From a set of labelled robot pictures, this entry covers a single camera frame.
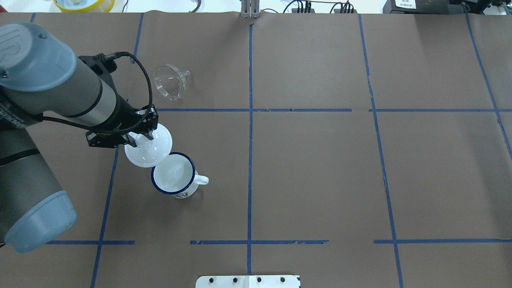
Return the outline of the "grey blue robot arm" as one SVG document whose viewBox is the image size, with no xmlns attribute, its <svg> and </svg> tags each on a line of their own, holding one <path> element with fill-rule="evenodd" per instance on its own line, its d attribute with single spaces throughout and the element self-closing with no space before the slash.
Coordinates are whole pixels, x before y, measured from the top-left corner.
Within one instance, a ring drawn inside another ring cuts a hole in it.
<svg viewBox="0 0 512 288">
<path fill-rule="evenodd" d="M 111 74 L 129 52 L 81 55 L 32 22 L 1 26 L 1 244 L 17 253 L 35 250 L 68 231 L 77 213 L 27 131 L 55 122 L 86 131 L 89 146 L 136 146 L 132 134 L 152 139 L 158 113 L 149 101 L 132 107 Z"/>
</svg>

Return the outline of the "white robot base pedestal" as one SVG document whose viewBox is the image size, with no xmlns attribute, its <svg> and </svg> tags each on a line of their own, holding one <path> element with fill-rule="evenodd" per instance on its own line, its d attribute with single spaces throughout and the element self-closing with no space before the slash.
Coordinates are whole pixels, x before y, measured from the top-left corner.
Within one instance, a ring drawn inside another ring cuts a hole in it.
<svg viewBox="0 0 512 288">
<path fill-rule="evenodd" d="M 200 276 L 196 288 L 300 288 L 296 275 Z"/>
</svg>

